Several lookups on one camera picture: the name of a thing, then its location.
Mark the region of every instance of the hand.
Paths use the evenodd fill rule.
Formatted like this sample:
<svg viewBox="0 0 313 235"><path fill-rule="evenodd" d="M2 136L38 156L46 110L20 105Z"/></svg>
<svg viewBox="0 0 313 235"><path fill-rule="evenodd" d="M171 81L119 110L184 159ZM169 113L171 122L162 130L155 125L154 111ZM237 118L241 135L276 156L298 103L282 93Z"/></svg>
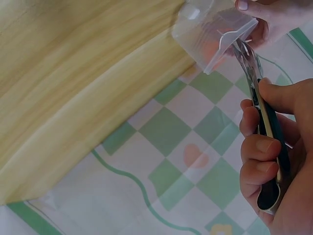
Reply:
<svg viewBox="0 0 313 235"><path fill-rule="evenodd" d="M256 17L257 27L248 39L253 49L273 44L289 31L312 19L311 0L236 0L239 11Z"/></svg>
<svg viewBox="0 0 313 235"><path fill-rule="evenodd" d="M240 188L245 199L268 226L272 235L313 234L313 79L280 87L262 79L261 96L276 111L294 114L296 122L278 115L289 149L294 177L275 216L259 211L257 196L260 185L273 179L278 171L274 160L281 144L272 138L254 135L259 113L251 100L244 100L240 130L245 136L241 148L243 167Z"/></svg>

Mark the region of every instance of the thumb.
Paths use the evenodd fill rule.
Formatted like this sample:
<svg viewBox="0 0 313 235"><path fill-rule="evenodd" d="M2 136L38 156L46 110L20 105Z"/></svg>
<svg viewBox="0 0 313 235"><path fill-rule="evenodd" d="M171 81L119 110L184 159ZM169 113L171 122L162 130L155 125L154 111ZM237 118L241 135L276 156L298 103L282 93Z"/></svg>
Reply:
<svg viewBox="0 0 313 235"><path fill-rule="evenodd" d="M245 13L262 20L267 20L271 14L271 7L251 0L236 0L236 8Z"/></svg>
<svg viewBox="0 0 313 235"><path fill-rule="evenodd" d="M277 112L294 114L297 100L298 85L276 86L272 85L268 78L264 78L259 84L262 98Z"/></svg>

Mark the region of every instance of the heart pattern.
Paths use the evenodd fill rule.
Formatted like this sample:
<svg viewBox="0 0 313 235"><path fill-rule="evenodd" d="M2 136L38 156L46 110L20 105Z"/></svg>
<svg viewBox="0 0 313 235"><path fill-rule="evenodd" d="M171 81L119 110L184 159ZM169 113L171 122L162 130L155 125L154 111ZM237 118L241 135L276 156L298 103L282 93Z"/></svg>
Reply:
<svg viewBox="0 0 313 235"><path fill-rule="evenodd" d="M191 143L185 146L184 162L188 168L204 168L209 162L209 156Z"/></svg>

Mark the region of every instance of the wooden surface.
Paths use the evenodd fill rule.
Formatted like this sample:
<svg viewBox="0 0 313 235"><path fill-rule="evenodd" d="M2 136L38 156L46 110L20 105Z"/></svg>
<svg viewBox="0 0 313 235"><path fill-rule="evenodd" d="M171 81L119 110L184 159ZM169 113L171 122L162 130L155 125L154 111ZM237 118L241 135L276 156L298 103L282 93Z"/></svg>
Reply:
<svg viewBox="0 0 313 235"><path fill-rule="evenodd" d="M0 1L0 204L43 195L192 65L182 3Z"/></svg>

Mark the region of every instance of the clear plastic packaging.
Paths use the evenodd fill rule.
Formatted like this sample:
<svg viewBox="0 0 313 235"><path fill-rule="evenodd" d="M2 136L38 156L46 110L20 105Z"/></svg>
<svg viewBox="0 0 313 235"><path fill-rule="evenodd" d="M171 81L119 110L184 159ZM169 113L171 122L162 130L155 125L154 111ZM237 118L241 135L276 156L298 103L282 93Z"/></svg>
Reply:
<svg viewBox="0 0 313 235"><path fill-rule="evenodd" d="M245 40L258 21L231 0L189 0L179 11L173 38L207 74L238 38Z"/></svg>

